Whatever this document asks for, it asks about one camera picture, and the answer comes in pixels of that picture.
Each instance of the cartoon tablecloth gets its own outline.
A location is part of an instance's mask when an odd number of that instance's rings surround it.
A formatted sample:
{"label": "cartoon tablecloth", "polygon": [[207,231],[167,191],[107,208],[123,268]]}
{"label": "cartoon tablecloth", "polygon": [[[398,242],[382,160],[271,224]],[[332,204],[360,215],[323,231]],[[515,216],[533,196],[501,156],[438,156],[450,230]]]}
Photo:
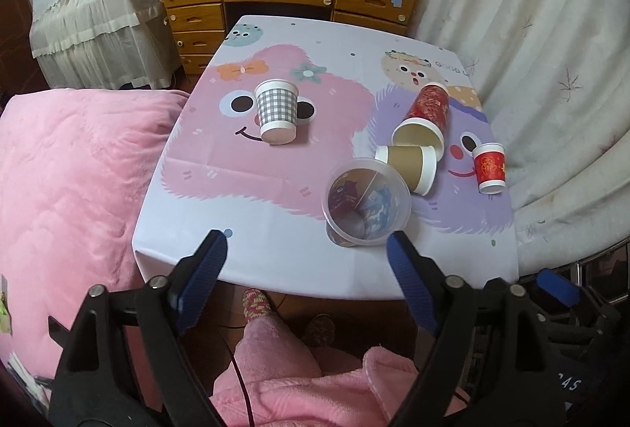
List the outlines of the cartoon tablecloth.
{"label": "cartoon tablecloth", "polygon": [[[297,139],[259,139],[253,92],[299,88]],[[245,16],[204,71],[166,144],[133,235],[145,279],[193,253],[210,229],[228,236],[220,279],[288,294],[402,298],[384,247],[341,248],[326,235],[324,183],[339,163],[391,143],[420,87],[440,80],[450,120],[437,182],[413,195],[405,231],[445,274],[472,286],[518,277],[507,192],[480,194],[472,151],[494,138],[458,57],[344,24]]]}

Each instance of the cartoon mouth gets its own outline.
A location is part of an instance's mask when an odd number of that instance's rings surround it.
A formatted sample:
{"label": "cartoon mouth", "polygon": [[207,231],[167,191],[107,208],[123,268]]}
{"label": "cartoon mouth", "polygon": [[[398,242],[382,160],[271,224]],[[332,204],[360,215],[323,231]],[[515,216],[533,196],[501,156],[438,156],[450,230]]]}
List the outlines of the cartoon mouth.
{"label": "cartoon mouth", "polygon": [[457,171],[451,171],[448,170],[448,172],[453,175],[453,176],[461,176],[461,177],[467,177],[467,176],[473,176],[474,175],[474,170],[472,170],[469,173],[458,173]]}
{"label": "cartoon mouth", "polygon": [[234,132],[234,135],[236,136],[240,134],[241,136],[245,136],[247,139],[251,139],[252,141],[262,141],[262,139],[260,139],[259,137],[250,136],[249,134],[245,133],[245,129],[247,129],[247,127],[243,127],[238,132]]}

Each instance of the teal flower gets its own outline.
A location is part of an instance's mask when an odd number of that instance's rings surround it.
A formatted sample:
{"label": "teal flower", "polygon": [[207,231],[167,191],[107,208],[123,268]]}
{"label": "teal flower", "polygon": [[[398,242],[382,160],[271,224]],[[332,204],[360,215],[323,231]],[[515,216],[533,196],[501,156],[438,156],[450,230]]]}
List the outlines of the teal flower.
{"label": "teal flower", "polygon": [[302,63],[302,66],[299,69],[291,70],[291,73],[293,74],[297,82],[310,80],[315,84],[319,84],[321,82],[319,74],[325,74],[326,71],[326,67],[316,67],[315,65],[311,65],[310,63],[305,61],[304,63]]}

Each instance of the cartoon red nose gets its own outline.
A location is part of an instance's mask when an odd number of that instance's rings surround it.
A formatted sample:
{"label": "cartoon red nose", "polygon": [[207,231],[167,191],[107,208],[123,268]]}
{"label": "cartoon red nose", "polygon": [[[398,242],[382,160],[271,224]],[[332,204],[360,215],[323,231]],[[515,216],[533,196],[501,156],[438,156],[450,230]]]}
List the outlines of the cartoon red nose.
{"label": "cartoon red nose", "polygon": [[455,157],[458,161],[464,159],[464,152],[457,145],[450,146],[450,154]]}

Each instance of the clear plastic container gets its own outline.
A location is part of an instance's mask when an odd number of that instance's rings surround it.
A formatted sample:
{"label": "clear plastic container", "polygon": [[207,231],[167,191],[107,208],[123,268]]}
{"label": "clear plastic container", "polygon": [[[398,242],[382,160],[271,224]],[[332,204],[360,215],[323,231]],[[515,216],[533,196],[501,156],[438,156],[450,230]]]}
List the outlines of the clear plastic container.
{"label": "clear plastic container", "polygon": [[375,159],[353,159],[331,173],[322,209],[335,244],[379,246],[407,225],[411,194],[393,167]]}

